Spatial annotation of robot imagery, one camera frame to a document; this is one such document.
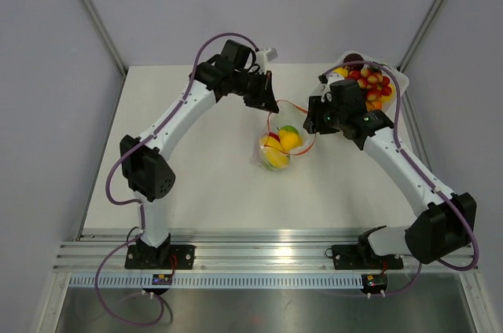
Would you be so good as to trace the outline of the red apple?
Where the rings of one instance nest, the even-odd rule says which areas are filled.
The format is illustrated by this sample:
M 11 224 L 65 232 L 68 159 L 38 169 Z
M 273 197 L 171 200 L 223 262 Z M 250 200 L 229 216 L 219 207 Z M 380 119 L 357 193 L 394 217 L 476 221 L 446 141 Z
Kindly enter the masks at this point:
M 280 138 L 278 137 L 278 135 L 277 135 L 277 134 L 269 132 L 269 133 L 268 133 L 268 136 L 269 136 L 270 138 L 273 138 L 275 141 L 280 142 Z

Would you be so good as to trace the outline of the yellow mango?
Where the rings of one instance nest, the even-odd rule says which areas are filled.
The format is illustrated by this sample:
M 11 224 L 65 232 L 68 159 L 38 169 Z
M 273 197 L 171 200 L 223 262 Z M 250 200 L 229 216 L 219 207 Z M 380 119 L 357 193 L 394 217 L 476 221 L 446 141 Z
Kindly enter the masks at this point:
M 290 157 L 285 154 L 280 142 L 268 135 L 259 139 L 259 157 L 264 163 L 284 169 L 290 165 Z

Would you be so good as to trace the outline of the clear zip bag orange zipper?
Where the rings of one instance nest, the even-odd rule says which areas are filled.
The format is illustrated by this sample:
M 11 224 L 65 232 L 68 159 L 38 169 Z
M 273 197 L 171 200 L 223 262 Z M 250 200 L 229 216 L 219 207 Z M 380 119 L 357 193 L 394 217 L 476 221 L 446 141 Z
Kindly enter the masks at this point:
M 286 170 L 294 158 L 306 155 L 317 135 L 309 134 L 303 123 L 307 109 L 286 99 L 276 100 L 279 112 L 268 113 L 258 136 L 255 159 L 266 170 Z

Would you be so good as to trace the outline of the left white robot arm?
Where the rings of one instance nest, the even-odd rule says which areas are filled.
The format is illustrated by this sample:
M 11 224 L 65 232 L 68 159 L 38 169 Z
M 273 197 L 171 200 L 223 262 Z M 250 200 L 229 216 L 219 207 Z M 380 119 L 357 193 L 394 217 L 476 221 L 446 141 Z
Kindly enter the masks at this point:
M 127 249 L 127 269 L 191 269 L 193 248 L 172 245 L 168 195 L 176 176 L 168 161 L 191 126 L 229 94 L 242 97 L 249 108 L 277 113 L 268 63 L 274 48 L 253 49 L 229 39 L 220 53 L 196 60 L 179 99 L 138 137 L 119 143 L 122 174 L 140 203 L 140 231 Z

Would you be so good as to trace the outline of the yellow lemon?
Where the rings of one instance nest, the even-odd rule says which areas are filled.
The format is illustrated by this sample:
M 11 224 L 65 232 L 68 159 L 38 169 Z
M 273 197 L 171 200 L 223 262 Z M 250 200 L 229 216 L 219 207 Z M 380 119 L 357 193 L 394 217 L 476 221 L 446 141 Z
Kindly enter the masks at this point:
M 290 152 L 291 150 L 298 148 L 303 144 L 303 140 L 299 134 L 289 133 L 281 130 L 278 136 L 280 138 L 280 144 L 285 152 Z

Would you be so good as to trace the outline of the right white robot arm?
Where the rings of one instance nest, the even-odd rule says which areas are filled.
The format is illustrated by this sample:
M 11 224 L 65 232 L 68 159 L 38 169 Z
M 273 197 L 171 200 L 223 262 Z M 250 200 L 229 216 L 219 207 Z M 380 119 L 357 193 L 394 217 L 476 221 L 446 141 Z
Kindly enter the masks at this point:
M 443 263 L 444 256 L 471 245 L 472 261 L 449 267 L 457 271 L 476 267 L 479 246 L 473 232 L 474 198 L 467 192 L 455 193 L 409 153 L 387 114 L 368 110 L 356 81 L 327 83 L 309 96 L 303 127 L 310 134 L 341 133 L 353 141 L 395 183 L 416 217 L 403 227 L 380 226 L 362 233 L 356 250 L 362 265 L 374 267 L 392 254 L 411 255 L 425 265 Z

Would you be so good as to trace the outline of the green cabbage-like vegetable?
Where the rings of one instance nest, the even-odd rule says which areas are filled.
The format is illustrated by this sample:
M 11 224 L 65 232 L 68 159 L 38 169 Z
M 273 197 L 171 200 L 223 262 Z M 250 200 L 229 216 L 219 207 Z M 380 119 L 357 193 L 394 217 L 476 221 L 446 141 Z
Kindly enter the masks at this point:
M 272 170 L 272 171 L 279 171 L 279 170 L 281 170 L 281 168 L 275 167 L 275 166 L 273 166 L 273 165 L 271 165 L 269 163 L 263 164 L 263 167 L 265 169 L 267 169 L 267 170 Z

